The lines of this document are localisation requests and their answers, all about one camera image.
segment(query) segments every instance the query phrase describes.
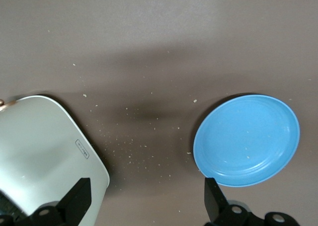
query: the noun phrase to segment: black object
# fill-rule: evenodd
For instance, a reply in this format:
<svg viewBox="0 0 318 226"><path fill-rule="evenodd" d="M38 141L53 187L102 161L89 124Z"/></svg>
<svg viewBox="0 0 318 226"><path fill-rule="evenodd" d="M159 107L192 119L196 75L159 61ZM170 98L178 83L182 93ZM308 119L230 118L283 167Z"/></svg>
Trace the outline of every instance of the black object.
<svg viewBox="0 0 318 226"><path fill-rule="evenodd" d="M90 205L90 179L81 178L56 206L40 207L20 220L0 215L0 226L78 226Z"/></svg>
<svg viewBox="0 0 318 226"><path fill-rule="evenodd" d="M205 226L300 226L284 213L270 212L263 220L240 205L230 205L214 178L205 178L204 203L211 221Z"/></svg>

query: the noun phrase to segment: round blue dish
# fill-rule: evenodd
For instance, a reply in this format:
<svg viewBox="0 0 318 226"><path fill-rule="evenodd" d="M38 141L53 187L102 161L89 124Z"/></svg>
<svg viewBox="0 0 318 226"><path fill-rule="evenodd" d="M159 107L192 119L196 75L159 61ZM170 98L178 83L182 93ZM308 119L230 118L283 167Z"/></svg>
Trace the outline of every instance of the round blue dish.
<svg viewBox="0 0 318 226"><path fill-rule="evenodd" d="M245 95L214 109L194 139L194 159L206 177L225 186L260 183L283 169L299 142L296 115L284 102Z"/></svg>

